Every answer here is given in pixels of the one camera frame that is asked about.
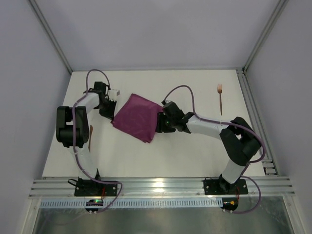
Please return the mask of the purple cloth napkin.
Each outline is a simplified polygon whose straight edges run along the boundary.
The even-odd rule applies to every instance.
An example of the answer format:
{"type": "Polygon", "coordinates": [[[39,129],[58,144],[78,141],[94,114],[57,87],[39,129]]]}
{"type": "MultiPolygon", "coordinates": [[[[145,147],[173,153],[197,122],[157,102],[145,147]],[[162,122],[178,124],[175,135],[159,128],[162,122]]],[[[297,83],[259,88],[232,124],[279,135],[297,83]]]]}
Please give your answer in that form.
{"type": "Polygon", "coordinates": [[[156,133],[157,115],[161,112],[160,105],[137,94],[131,94],[111,123],[116,129],[144,143],[150,143],[156,133]]]}

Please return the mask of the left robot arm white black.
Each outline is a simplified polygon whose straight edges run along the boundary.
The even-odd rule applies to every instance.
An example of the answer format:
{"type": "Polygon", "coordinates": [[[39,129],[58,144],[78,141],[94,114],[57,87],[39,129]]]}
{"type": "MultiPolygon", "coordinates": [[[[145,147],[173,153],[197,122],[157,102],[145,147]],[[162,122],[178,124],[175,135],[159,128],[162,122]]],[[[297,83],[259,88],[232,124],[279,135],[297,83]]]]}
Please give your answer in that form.
{"type": "Polygon", "coordinates": [[[59,106],[56,119],[56,139],[67,148],[80,172],[80,179],[101,183],[98,168],[94,165],[88,144],[91,139],[91,125],[88,114],[98,110],[102,117],[114,118],[120,90],[97,81],[86,89],[72,107],[59,106]]]}

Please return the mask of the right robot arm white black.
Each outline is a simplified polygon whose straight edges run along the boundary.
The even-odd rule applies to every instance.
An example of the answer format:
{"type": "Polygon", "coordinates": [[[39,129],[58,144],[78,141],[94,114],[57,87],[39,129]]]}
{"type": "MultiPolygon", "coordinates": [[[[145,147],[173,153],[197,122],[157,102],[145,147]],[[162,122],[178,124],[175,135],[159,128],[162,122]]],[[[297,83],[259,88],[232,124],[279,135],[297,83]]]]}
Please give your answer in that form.
{"type": "Polygon", "coordinates": [[[252,157],[259,151],[261,142],[248,123],[236,117],[230,123],[220,123],[197,116],[194,112],[183,113],[175,102],[168,102],[157,114],[157,133],[202,134],[221,140],[229,157],[226,168],[214,185],[207,185],[214,194],[233,194],[239,190],[238,183],[252,157]]]}

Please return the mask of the copper knife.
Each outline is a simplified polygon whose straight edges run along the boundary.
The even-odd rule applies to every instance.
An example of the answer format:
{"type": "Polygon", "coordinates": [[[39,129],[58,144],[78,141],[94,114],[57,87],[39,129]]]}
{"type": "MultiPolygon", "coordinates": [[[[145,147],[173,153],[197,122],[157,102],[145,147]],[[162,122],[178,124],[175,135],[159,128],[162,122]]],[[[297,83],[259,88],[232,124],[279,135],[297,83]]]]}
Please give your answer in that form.
{"type": "Polygon", "coordinates": [[[90,134],[89,134],[89,143],[88,143],[88,150],[91,151],[91,140],[92,140],[92,134],[93,134],[93,126],[90,125],[90,134]]]}

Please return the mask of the left controller board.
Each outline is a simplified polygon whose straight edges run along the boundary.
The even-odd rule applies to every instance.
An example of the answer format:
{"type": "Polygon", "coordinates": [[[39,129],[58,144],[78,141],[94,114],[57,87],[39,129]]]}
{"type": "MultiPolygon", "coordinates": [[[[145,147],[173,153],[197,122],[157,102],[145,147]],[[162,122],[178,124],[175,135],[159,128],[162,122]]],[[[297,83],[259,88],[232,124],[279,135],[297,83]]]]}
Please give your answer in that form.
{"type": "Polygon", "coordinates": [[[97,213],[102,208],[103,208],[102,199],[91,199],[87,201],[85,204],[85,210],[89,213],[97,213]]]}

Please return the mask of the controller board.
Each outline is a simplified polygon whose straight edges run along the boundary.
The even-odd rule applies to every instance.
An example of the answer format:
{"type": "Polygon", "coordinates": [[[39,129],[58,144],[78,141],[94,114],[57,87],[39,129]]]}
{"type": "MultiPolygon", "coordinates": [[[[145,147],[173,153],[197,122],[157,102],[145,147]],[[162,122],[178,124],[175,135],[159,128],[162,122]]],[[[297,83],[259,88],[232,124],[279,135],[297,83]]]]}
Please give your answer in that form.
{"type": "Polygon", "coordinates": [[[91,199],[87,201],[85,204],[85,210],[89,213],[97,213],[102,208],[103,208],[102,199],[91,199]]]}
{"type": "Polygon", "coordinates": [[[238,201],[234,199],[223,199],[221,209],[223,212],[233,213],[238,207],[238,201]]]}

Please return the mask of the right controller board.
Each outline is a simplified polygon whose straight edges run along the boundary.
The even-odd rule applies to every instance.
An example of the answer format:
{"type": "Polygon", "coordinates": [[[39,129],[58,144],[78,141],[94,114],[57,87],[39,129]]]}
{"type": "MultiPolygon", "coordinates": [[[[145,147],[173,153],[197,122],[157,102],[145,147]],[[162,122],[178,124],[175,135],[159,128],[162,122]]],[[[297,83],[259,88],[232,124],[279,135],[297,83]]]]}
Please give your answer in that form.
{"type": "Polygon", "coordinates": [[[223,212],[233,213],[238,207],[238,201],[234,199],[223,199],[221,209],[223,212]]]}

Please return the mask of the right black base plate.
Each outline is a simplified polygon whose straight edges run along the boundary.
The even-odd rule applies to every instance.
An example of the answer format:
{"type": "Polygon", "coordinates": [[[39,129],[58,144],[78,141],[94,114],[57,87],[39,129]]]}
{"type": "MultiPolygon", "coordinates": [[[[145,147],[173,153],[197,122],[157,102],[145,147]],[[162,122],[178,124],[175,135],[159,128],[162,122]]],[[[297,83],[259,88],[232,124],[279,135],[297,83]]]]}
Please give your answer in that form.
{"type": "Polygon", "coordinates": [[[207,177],[203,180],[205,195],[247,195],[248,188],[246,180],[238,179],[234,184],[228,183],[222,177],[212,179],[207,177]]]}

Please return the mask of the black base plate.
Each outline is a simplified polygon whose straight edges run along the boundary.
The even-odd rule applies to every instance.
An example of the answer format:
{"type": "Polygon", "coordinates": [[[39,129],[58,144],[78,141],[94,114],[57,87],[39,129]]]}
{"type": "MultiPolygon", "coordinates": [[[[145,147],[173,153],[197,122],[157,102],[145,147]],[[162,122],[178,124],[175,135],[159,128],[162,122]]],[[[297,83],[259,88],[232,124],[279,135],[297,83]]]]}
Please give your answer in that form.
{"type": "Polygon", "coordinates": [[[116,184],[101,184],[92,180],[78,178],[73,180],[72,185],[75,186],[74,196],[117,196],[116,184]]]}
{"type": "Polygon", "coordinates": [[[248,188],[246,180],[238,179],[234,184],[228,183],[222,177],[212,179],[207,177],[203,180],[205,195],[247,195],[248,188]]]}

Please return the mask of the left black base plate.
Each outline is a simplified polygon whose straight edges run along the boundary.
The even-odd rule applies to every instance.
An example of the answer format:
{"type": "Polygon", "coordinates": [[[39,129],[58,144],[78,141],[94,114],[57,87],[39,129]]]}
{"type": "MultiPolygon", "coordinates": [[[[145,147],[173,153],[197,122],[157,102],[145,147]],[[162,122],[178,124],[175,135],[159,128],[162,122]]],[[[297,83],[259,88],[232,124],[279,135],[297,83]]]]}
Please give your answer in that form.
{"type": "Polygon", "coordinates": [[[74,196],[117,196],[116,184],[101,184],[92,180],[78,178],[73,180],[72,185],[75,186],[74,196]]]}

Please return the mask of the right side aluminium rail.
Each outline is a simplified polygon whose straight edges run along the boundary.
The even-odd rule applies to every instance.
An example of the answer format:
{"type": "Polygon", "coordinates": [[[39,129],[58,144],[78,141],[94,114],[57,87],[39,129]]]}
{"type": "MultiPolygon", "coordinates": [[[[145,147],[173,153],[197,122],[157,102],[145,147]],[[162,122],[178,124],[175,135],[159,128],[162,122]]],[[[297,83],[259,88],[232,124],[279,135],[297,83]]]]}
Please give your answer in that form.
{"type": "Polygon", "coordinates": [[[266,147],[266,155],[262,159],[265,175],[279,176],[277,166],[273,158],[273,151],[267,138],[267,133],[262,118],[260,116],[260,111],[257,106],[255,97],[249,85],[247,74],[243,71],[243,69],[236,69],[236,74],[245,100],[248,115],[251,120],[251,125],[255,132],[262,138],[266,147]]]}

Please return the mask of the aluminium rail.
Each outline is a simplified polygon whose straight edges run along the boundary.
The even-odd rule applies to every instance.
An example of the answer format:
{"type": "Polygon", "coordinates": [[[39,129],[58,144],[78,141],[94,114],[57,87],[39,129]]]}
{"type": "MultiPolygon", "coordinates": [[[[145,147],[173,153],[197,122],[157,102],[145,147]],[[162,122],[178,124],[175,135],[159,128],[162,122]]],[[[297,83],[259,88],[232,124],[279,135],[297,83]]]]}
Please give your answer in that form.
{"type": "MultiPolygon", "coordinates": [[[[38,179],[33,182],[30,198],[73,197],[75,187],[68,183],[67,177],[38,179]]],[[[113,178],[122,183],[121,198],[176,198],[205,197],[203,179],[187,178],[113,178]]],[[[248,196],[294,196],[295,189],[288,177],[261,176],[246,179],[248,196]]]]}
{"type": "Polygon", "coordinates": [[[260,111],[257,106],[255,97],[249,85],[247,74],[243,71],[243,69],[236,69],[236,74],[245,100],[248,115],[251,120],[251,125],[255,132],[262,138],[266,147],[266,155],[262,159],[265,175],[279,176],[277,166],[273,158],[273,151],[267,138],[267,133],[262,118],[260,116],[260,111]]]}

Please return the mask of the left corner frame post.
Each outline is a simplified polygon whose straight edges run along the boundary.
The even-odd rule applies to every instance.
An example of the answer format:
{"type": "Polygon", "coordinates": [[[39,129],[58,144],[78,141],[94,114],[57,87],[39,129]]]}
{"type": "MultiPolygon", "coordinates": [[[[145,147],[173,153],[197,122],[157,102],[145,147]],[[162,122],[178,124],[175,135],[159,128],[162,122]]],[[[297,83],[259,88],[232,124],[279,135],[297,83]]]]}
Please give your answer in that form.
{"type": "Polygon", "coordinates": [[[42,10],[40,9],[39,4],[37,3],[36,0],[28,0],[28,3],[30,5],[30,7],[32,8],[36,18],[38,19],[39,23],[41,24],[41,26],[43,27],[47,37],[49,38],[53,48],[55,49],[57,55],[59,56],[61,62],[63,63],[63,65],[66,67],[66,70],[68,71],[69,74],[73,73],[73,69],[66,57],[66,55],[64,54],[56,36],[54,35],[46,17],[44,16],[42,10]]]}

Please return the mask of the corner frame post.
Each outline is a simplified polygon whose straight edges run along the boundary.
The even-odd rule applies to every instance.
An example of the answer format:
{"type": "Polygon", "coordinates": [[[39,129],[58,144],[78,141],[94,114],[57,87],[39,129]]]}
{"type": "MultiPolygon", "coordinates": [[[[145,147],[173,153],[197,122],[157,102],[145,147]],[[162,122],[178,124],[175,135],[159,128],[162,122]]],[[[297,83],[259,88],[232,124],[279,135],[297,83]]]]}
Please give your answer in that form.
{"type": "Polygon", "coordinates": [[[264,28],[262,29],[250,55],[247,58],[245,65],[242,67],[242,71],[244,73],[247,72],[250,65],[254,61],[257,54],[260,52],[261,48],[263,47],[264,43],[266,42],[267,38],[269,37],[271,31],[273,30],[274,26],[276,25],[278,19],[280,18],[281,14],[283,13],[285,7],[288,4],[288,0],[279,0],[274,7],[273,11],[271,12],[264,28]]]}
{"type": "Polygon", "coordinates": [[[41,26],[43,27],[47,37],[49,38],[53,48],[55,49],[57,55],[59,56],[61,62],[63,63],[63,65],[66,67],[66,70],[68,71],[69,74],[73,73],[73,69],[66,57],[66,55],[64,54],[56,36],[54,35],[46,17],[44,16],[42,10],[40,9],[39,4],[37,3],[36,0],[28,0],[28,3],[30,5],[30,7],[32,8],[36,18],[38,19],[39,23],[41,24],[41,26]]]}

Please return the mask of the aluminium front rail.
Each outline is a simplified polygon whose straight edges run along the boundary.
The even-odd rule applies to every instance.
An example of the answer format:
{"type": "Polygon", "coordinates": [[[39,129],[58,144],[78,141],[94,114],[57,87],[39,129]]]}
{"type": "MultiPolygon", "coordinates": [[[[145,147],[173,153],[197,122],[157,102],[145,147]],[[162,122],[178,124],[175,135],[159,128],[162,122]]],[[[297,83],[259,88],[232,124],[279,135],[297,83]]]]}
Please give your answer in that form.
{"type": "MultiPolygon", "coordinates": [[[[33,182],[30,198],[73,197],[75,187],[68,183],[67,177],[38,179],[33,182]]],[[[176,198],[205,197],[203,179],[187,178],[113,178],[122,183],[121,198],[176,198]]],[[[248,196],[294,196],[295,189],[288,177],[261,176],[246,179],[248,196]]]]}

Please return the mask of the right corner frame post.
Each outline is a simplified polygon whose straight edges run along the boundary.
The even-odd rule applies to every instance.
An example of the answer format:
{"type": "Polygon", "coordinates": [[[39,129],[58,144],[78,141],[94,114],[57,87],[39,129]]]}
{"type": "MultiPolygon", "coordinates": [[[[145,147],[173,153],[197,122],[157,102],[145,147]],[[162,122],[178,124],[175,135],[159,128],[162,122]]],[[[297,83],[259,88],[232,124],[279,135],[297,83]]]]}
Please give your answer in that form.
{"type": "Polygon", "coordinates": [[[257,54],[260,52],[261,48],[263,47],[264,43],[266,42],[267,38],[269,37],[271,31],[273,30],[274,26],[276,25],[278,19],[280,18],[281,14],[283,13],[285,7],[288,4],[288,0],[279,0],[274,7],[273,11],[271,12],[264,28],[262,29],[250,55],[247,58],[245,65],[242,67],[242,71],[244,73],[247,72],[250,65],[254,61],[257,54]]]}

